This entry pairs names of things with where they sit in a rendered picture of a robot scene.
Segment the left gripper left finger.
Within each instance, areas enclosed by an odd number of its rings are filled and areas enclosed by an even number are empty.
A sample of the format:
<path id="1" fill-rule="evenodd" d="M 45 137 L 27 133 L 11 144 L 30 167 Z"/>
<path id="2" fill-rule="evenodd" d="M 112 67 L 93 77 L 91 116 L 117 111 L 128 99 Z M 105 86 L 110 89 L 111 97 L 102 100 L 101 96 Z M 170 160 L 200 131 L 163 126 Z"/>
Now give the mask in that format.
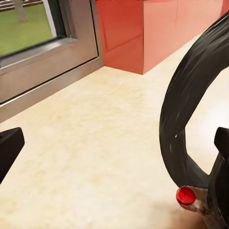
<path id="1" fill-rule="evenodd" d="M 25 145 L 21 127 L 0 132 L 0 184 Z"/>

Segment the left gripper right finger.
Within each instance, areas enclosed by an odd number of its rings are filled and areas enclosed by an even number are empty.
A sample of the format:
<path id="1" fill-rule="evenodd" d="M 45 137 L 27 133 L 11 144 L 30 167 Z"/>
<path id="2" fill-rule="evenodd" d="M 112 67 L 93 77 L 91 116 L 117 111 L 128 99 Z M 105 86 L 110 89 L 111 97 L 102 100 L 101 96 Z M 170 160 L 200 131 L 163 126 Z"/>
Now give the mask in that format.
<path id="1" fill-rule="evenodd" d="M 224 127 L 218 127 L 215 138 L 214 145 L 222 154 L 226 162 L 229 164 L 229 129 Z"/>

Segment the electric kettle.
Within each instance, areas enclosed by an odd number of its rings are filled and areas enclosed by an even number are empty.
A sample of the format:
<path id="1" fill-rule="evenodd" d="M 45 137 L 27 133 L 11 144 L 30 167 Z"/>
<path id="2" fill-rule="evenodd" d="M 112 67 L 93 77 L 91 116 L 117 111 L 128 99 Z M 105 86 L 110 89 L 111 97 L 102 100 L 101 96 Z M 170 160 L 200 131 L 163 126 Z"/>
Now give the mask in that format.
<path id="1" fill-rule="evenodd" d="M 186 125 L 203 95 L 229 67 L 229 12 L 194 42 L 168 85 L 159 121 L 159 142 L 176 200 L 202 213 L 206 229 L 229 229 L 229 164 L 220 152 L 210 174 L 187 154 Z"/>

